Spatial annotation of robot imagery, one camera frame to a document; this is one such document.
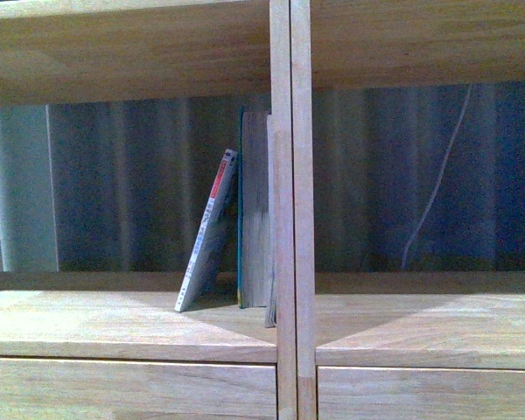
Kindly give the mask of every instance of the cable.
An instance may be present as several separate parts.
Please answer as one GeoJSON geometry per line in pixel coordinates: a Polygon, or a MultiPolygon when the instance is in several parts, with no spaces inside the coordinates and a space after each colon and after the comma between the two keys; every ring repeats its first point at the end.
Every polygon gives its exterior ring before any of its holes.
{"type": "Polygon", "coordinates": [[[418,225],[416,226],[416,228],[410,235],[410,238],[407,240],[406,244],[404,245],[404,251],[402,252],[401,270],[406,269],[406,261],[409,256],[409,249],[412,246],[412,242],[414,242],[414,240],[418,237],[418,233],[420,233],[420,229],[422,229],[422,226],[424,222],[426,221],[426,217],[428,217],[428,213],[431,210],[431,206],[434,204],[434,200],[438,196],[439,187],[441,186],[441,181],[444,178],[445,167],[447,166],[447,161],[449,160],[449,154],[452,151],[453,144],[455,143],[455,139],[457,138],[457,134],[459,133],[461,123],[463,122],[463,117],[465,116],[466,108],[468,107],[469,100],[471,99],[472,91],[473,91],[473,85],[471,84],[469,85],[469,88],[466,91],[465,101],[463,102],[463,107],[461,108],[461,114],[458,116],[457,125],[455,125],[455,129],[453,130],[453,134],[451,135],[451,140],[449,141],[449,144],[447,145],[447,149],[445,150],[444,160],[441,164],[439,174],[437,175],[436,185],[434,186],[434,189],[431,192],[430,199],[428,200],[428,204],[426,205],[426,208],[423,210],[422,217],[420,218],[418,225]]]}

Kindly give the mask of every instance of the light wood grain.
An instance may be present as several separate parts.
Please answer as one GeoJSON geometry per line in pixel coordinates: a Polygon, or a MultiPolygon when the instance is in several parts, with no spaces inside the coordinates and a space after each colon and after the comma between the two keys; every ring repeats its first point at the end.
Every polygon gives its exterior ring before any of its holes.
{"type": "Polygon", "coordinates": [[[297,392],[300,420],[317,415],[313,233],[312,56],[309,0],[291,0],[291,85],[296,243],[297,392]]]}
{"type": "Polygon", "coordinates": [[[0,105],[269,89],[268,1],[0,3],[0,105]]]}
{"type": "Polygon", "coordinates": [[[320,367],[321,420],[525,419],[525,371],[320,367]]]}
{"type": "Polygon", "coordinates": [[[0,419],[274,419],[276,370],[0,359],[0,419]]]}
{"type": "Polygon", "coordinates": [[[272,237],[278,328],[278,412],[280,420],[298,416],[296,291],[294,278],[293,168],[291,154],[290,2],[270,0],[273,170],[272,237]]]}
{"type": "Polygon", "coordinates": [[[177,313],[181,279],[0,274],[0,356],[276,363],[276,331],[264,328],[263,308],[240,310],[213,294],[177,313]]]}
{"type": "Polygon", "coordinates": [[[525,1],[313,0],[316,88],[525,80],[525,1]]]}
{"type": "Polygon", "coordinates": [[[317,363],[525,369],[525,273],[324,276],[317,363]]]}

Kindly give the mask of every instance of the vertical divider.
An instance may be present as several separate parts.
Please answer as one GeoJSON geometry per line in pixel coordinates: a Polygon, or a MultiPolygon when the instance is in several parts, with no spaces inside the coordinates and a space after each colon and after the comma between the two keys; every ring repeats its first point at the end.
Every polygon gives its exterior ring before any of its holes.
{"type": "Polygon", "coordinates": [[[291,0],[298,418],[317,418],[310,0],[291,0]]]}
{"type": "Polygon", "coordinates": [[[270,0],[270,72],[274,141],[274,260],[276,276],[278,417],[298,418],[296,290],[291,138],[290,0],[270,0]]]}

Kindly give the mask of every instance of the wooden drawer front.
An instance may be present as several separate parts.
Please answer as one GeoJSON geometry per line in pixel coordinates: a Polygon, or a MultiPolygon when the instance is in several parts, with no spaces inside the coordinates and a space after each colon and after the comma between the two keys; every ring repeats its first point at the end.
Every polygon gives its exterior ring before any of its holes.
{"type": "Polygon", "coordinates": [[[0,359],[0,419],[274,419],[276,370],[0,359]]]}
{"type": "Polygon", "coordinates": [[[525,371],[318,368],[319,420],[525,419],[525,371]]]}

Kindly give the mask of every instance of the wooden shelf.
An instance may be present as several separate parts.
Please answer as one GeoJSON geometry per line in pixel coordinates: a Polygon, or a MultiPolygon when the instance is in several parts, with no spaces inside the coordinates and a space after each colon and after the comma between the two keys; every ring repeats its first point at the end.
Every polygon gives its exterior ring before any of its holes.
{"type": "Polygon", "coordinates": [[[0,274],[0,356],[276,363],[264,309],[230,294],[173,310],[177,273],[0,274]]]}
{"type": "Polygon", "coordinates": [[[317,364],[525,369],[525,273],[318,276],[317,364]]]}
{"type": "Polygon", "coordinates": [[[311,1],[313,86],[525,80],[525,1],[311,1]]]}
{"type": "Polygon", "coordinates": [[[268,0],[0,3],[0,105],[270,91],[268,0]]]}

